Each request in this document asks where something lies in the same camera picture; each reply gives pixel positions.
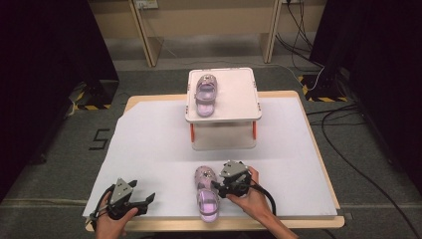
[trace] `hand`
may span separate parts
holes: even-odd
[[[259,184],[258,171],[251,166],[249,167],[249,171],[252,174],[251,184]],[[271,233],[273,233],[277,239],[298,238],[298,236],[286,227],[277,216],[273,215],[265,195],[256,189],[250,187],[248,194],[244,197],[237,197],[233,194],[227,194],[226,197],[241,207],[250,217],[259,221]]]
[[[259,183],[258,171],[251,166],[249,166],[249,171],[252,173],[251,184],[254,185],[255,183]],[[249,188],[248,194],[244,197],[237,197],[233,194],[227,194],[226,197],[241,207],[250,217],[259,222],[262,221],[263,217],[268,217],[270,214],[273,214],[265,195],[254,188]]]
[[[111,192],[108,192],[101,203],[100,208],[106,206],[106,200],[109,198]],[[97,221],[97,239],[116,239],[120,235],[125,236],[126,232],[124,231],[124,226],[126,223],[136,214],[137,208],[134,207],[130,209],[122,218],[119,220],[113,220],[108,216],[106,210],[102,210],[99,215],[99,220]]]

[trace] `pink shoe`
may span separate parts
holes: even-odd
[[[202,76],[195,93],[196,111],[201,117],[207,118],[214,113],[214,104],[217,97],[217,79],[210,74]]]
[[[218,217],[218,190],[211,181],[217,181],[214,171],[208,166],[200,166],[195,172],[195,185],[198,190],[198,201],[201,219],[213,222]]]

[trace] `shoe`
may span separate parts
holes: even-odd
[[[214,113],[217,97],[217,79],[210,74],[202,76],[196,84],[196,111],[201,117],[209,117]]]
[[[210,167],[200,166],[196,169],[196,199],[204,222],[213,222],[218,218],[218,190],[211,181],[217,181],[217,177]]]

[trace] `gray carpet floor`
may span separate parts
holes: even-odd
[[[0,238],[95,238],[85,230],[81,216],[95,183],[115,124],[129,97],[185,94],[188,73],[184,70],[119,71],[120,84],[111,108],[75,111],[65,119],[48,151],[47,162],[28,165],[0,205]],[[297,91],[307,113],[330,111],[352,104],[307,102],[292,73],[285,68],[254,68],[259,91]],[[298,229],[302,238],[416,238],[402,215],[366,178],[347,164],[325,139],[320,120],[309,121],[325,167],[346,218],[339,229]],[[356,168],[375,181],[402,208],[422,235],[422,198],[407,175],[386,159],[377,136],[357,111],[334,114],[326,122],[329,140]],[[106,139],[94,141],[96,133]],[[129,232],[127,238],[151,233]],[[266,234],[160,234],[161,238],[265,238]]]

